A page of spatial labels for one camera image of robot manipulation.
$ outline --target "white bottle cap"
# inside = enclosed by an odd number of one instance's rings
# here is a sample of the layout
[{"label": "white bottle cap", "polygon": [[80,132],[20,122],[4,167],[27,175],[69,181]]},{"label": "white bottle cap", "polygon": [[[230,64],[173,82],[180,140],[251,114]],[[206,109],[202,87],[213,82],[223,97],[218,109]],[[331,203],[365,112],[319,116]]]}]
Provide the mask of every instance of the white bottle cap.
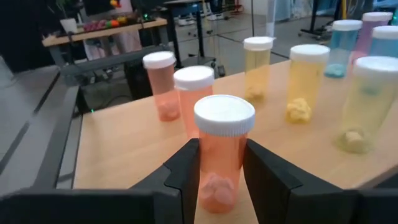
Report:
[{"label": "white bottle cap", "polygon": [[398,58],[385,56],[361,57],[355,61],[353,73],[374,78],[398,78]]},{"label": "white bottle cap", "polygon": [[363,21],[379,22],[392,19],[392,12],[367,12],[362,16]]},{"label": "white bottle cap", "polygon": [[254,126],[254,107],[246,100],[231,95],[207,96],[195,104],[195,123],[207,134],[240,136]]},{"label": "white bottle cap", "polygon": [[166,68],[175,63],[175,57],[173,52],[155,52],[146,55],[142,62],[146,69]]},{"label": "white bottle cap", "polygon": [[329,59],[330,48],[319,44],[302,44],[290,49],[290,59],[308,62],[325,63]]},{"label": "white bottle cap", "polygon": [[396,40],[398,39],[398,26],[375,27],[372,36],[377,39]]},{"label": "white bottle cap", "polygon": [[272,48],[273,37],[249,37],[243,41],[243,48],[252,51],[263,51]]},{"label": "white bottle cap", "polygon": [[354,19],[345,19],[333,22],[332,29],[338,31],[359,30],[362,28],[362,21]]},{"label": "white bottle cap", "polygon": [[174,84],[179,90],[199,90],[214,83],[214,70],[207,66],[191,66],[174,73]]}]

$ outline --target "blue pill bottle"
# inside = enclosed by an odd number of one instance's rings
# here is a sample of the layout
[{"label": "blue pill bottle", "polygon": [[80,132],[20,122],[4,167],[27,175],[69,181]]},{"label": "blue pill bottle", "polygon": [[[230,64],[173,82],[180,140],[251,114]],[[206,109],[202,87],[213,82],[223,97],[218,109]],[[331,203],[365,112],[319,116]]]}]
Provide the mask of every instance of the blue pill bottle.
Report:
[{"label": "blue pill bottle", "polygon": [[344,78],[346,76],[349,58],[353,51],[362,21],[345,19],[335,21],[329,44],[330,57],[325,68],[328,78]]},{"label": "blue pill bottle", "polygon": [[398,57],[398,26],[379,26],[373,28],[372,56]]}]

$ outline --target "pill bottle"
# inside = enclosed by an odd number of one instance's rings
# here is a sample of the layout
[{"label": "pill bottle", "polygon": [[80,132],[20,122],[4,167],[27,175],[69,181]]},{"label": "pill bottle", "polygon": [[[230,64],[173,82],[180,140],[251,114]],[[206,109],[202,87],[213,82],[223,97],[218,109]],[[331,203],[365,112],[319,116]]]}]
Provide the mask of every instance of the pill bottle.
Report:
[{"label": "pill bottle", "polygon": [[372,42],[373,28],[385,26],[392,18],[391,12],[367,12],[362,15],[362,29],[351,56],[351,63],[360,57],[368,56]]},{"label": "pill bottle", "polygon": [[344,78],[346,76],[349,57],[355,47],[358,31],[362,27],[359,20],[340,20],[333,22],[333,33],[329,44],[330,56],[325,69],[329,78]]},{"label": "pill bottle", "polygon": [[335,142],[342,150],[365,153],[374,147],[377,132],[396,98],[398,58],[359,58],[353,74]]},{"label": "pill bottle", "polygon": [[198,138],[193,107],[198,100],[213,94],[214,70],[207,66],[183,68],[174,73],[174,83],[187,136],[189,139]]},{"label": "pill bottle", "polygon": [[285,118],[290,123],[311,120],[330,49],[303,44],[290,50],[290,71]]},{"label": "pill bottle", "polygon": [[150,86],[161,121],[173,121],[180,117],[177,91],[174,90],[173,52],[156,52],[146,55],[143,64],[148,72]]},{"label": "pill bottle", "polygon": [[246,51],[244,99],[254,106],[261,105],[266,97],[273,41],[272,37],[250,37],[243,42]]},{"label": "pill bottle", "polygon": [[200,183],[198,201],[211,213],[233,209],[248,132],[254,126],[254,107],[230,95],[213,95],[195,104],[199,128]]},{"label": "pill bottle", "polygon": [[369,55],[398,57],[398,26],[379,26],[373,29]]}]

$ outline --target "background table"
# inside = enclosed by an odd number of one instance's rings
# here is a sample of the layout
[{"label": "background table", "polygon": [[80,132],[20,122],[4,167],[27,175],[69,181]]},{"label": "background table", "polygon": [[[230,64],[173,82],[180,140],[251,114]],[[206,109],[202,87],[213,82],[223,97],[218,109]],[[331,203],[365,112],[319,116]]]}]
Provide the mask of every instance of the background table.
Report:
[{"label": "background table", "polygon": [[[149,29],[149,28],[159,28],[160,33],[160,41],[162,44],[167,45],[169,40],[167,38],[167,21],[162,18],[157,18],[155,21],[152,22],[145,22],[143,24],[134,24],[130,26],[123,26],[93,32],[87,32],[82,34],[75,34],[72,35],[72,41],[79,41],[79,40],[86,40],[92,38],[100,38],[100,37],[109,37],[114,34],[119,34],[122,32],[133,31],[133,30],[141,30],[141,29]],[[59,67],[65,65],[65,61],[62,58],[61,51],[59,49],[59,45],[69,43],[69,38],[66,37],[56,37],[56,36],[49,36],[45,38],[42,43],[44,47],[48,47],[51,53],[54,62]]]},{"label": "background table", "polygon": [[[324,78],[310,124],[284,121],[290,62],[271,66],[267,103],[256,110],[249,138],[289,162],[343,189],[372,187],[397,171],[398,104],[382,127],[376,150],[357,155],[331,144],[351,82]],[[215,82],[215,94],[243,96],[244,74]],[[186,143],[182,120],[161,123],[153,97],[86,114],[80,136],[75,189],[126,189],[158,168]],[[197,206],[197,223],[257,223],[243,174],[238,203],[227,215]]]}]

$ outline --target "gray floor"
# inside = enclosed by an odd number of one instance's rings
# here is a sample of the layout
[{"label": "gray floor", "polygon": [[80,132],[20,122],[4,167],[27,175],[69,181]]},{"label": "gray floor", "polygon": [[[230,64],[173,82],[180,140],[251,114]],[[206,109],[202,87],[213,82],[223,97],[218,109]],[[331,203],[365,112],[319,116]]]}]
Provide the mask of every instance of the gray floor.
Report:
[{"label": "gray floor", "polygon": [[[317,26],[329,20],[328,18],[319,18]],[[254,18],[256,35],[264,35],[265,21],[265,17],[256,16]],[[227,75],[243,72],[242,41],[251,36],[250,16],[240,15],[228,21],[209,22],[208,25],[212,27],[214,33],[211,36],[207,35],[204,39],[206,54],[217,57],[218,63],[222,63],[226,67]],[[289,49],[297,44],[316,43],[309,35],[297,36],[301,28],[308,29],[309,26],[309,18],[277,24],[275,26],[276,41],[272,50],[275,54],[271,56],[271,63],[286,60],[286,57],[289,56]],[[195,26],[177,28],[182,59],[187,58],[188,53],[197,54],[198,52],[196,38],[188,34],[188,32],[194,30]],[[220,49],[220,53],[218,54],[215,49]],[[19,145],[16,146],[16,150],[4,172],[0,175],[0,195],[28,187],[35,179],[67,88],[61,78],[55,84],[55,88],[50,92],[41,110],[35,116],[32,116],[32,114],[56,73],[57,68],[54,66],[25,72],[18,74],[15,84],[0,89],[0,103],[2,105],[0,107],[0,122],[2,124],[0,159],[10,148],[15,146],[12,143],[18,134],[23,137]],[[125,84],[117,83],[115,85],[117,86],[112,88],[99,86],[99,89],[104,88],[104,90],[94,98],[104,101],[104,98],[128,93]],[[26,132],[21,132],[26,123],[30,124],[29,128]],[[71,135],[75,142],[68,142],[69,146],[76,146],[78,132],[79,125],[73,124]],[[74,152],[68,152],[65,159],[73,160],[74,155]],[[68,174],[72,170],[73,166],[63,167],[62,174]]]}]

